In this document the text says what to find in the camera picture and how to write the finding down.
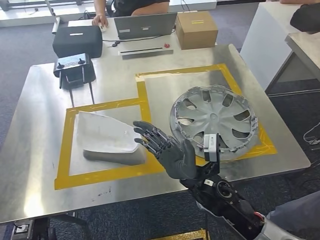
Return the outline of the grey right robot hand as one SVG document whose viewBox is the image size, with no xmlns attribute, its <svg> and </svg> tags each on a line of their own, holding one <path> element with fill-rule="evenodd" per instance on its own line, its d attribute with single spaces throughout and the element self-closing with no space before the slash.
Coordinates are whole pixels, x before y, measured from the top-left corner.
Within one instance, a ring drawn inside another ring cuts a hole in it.
<svg viewBox="0 0 320 240">
<path fill-rule="evenodd" d="M 142 138 L 135 138 L 154 155 L 172 179 L 195 179 L 197 166 L 194 147 L 188 139 L 179 142 L 162 130 L 146 121 L 134 121 L 134 131 Z"/>
</svg>

